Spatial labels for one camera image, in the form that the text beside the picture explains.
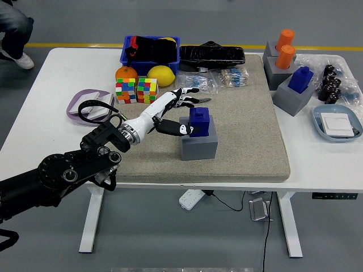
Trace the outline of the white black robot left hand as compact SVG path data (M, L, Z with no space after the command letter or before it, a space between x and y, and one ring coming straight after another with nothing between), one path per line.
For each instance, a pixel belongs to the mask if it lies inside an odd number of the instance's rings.
M163 115L172 108L189 107L193 108L198 99L188 96L188 93L199 92L198 88L179 88L174 91L168 91L150 104L139 117L124 121L119 127L119 132L129 141L131 145L141 143L145 135L156 129L158 132L173 135L184 136L192 134L195 128L188 125L182 125L176 121L163 119Z

